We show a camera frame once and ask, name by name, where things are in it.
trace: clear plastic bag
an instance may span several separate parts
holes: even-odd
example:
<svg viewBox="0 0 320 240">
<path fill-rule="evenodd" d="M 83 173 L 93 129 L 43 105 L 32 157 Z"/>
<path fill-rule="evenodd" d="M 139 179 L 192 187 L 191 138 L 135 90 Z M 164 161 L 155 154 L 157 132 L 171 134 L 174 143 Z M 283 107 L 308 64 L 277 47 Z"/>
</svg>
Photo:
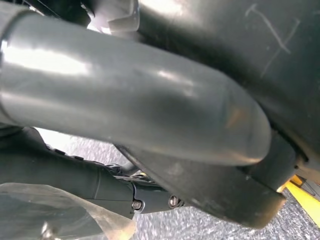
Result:
<svg viewBox="0 0 320 240">
<path fill-rule="evenodd" d="M 103 233 L 128 240 L 135 228 L 133 220 L 48 185 L 0 185 L 0 239 L 86 240 Z"/>
</svg>

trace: bolt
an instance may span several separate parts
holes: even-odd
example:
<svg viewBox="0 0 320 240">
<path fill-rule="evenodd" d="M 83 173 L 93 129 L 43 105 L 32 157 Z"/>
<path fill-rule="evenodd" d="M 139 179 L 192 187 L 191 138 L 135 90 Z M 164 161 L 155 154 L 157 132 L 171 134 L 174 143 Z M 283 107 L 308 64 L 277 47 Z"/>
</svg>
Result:
<svg viewBox="0 0 320 240">
<path fill-rule="evenodd" d="M 134 210 L 139 210 L 143 206 L 143 203 L 141 201 L 139 200 L 134 200 L 132 203 L 132 208 Z"/>
<path fill-rule="evenodd" d="M 174 196 L 174 195 L 172 195 L 172 196 L 171 196 L 171 197 L 169 198 L 169 205 L 170 205 L 170 207 L 171 207 L 171 208 L 173 208 L 173 207 L 175 207 L 175 206 L 178 205 L 178 203 L 179 203 L 179 198 L 177 198 L 177 197 L 176 197 L 176 196 Z"/>
</svg>

